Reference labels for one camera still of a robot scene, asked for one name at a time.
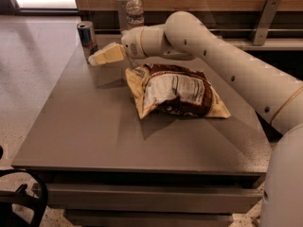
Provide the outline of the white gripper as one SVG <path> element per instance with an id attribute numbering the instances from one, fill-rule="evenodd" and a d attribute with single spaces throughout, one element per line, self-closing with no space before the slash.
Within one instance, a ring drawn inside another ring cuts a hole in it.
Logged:
<path id="1" fill-rule="evenodd" d="M 91 55 L 88 58 L 88 62 L 93 66 L 98 66 L 110 62 L 123 61 L 126 57 L 126 53 L 130 58 L 144 59 L 145 53 L 141 45 L 143 30 L 143 26 L 125 30 L 122 33 L 122 44 L 107 44 L 105 47 Z"/>

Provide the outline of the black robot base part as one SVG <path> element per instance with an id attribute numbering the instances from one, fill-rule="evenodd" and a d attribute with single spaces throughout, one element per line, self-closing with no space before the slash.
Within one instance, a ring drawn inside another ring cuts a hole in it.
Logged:
<path id="1" fill-rule="evenodd" d="M 0 227 L 40 227 L 48 202 L 46 184 L 36 174 L 20 169 L 5 169 L 0 171 L 0 177 L 13 174 L 26 173 L 40 186 L 41 195 L 34 198 L 26 193 L 27 185 L 21 184 L 15 191 L 0 191 Z M 27 222 L 12 211 L 12 205 L 18 204 L 33 211 L 31 222 Z"/>

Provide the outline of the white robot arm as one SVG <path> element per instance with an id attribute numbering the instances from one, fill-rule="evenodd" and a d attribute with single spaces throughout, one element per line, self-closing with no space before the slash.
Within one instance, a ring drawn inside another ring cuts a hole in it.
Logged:
<path id="1" fill-rule="evenodd" d="M 126 31 L 120 44 L 88 61 L 152 56 L 202 59 L 282 134 L 266 173 L 259 227 L 303 227 L 303 81 L 217 38 L 185 11 L 172 13 L 163 25 Z"/>

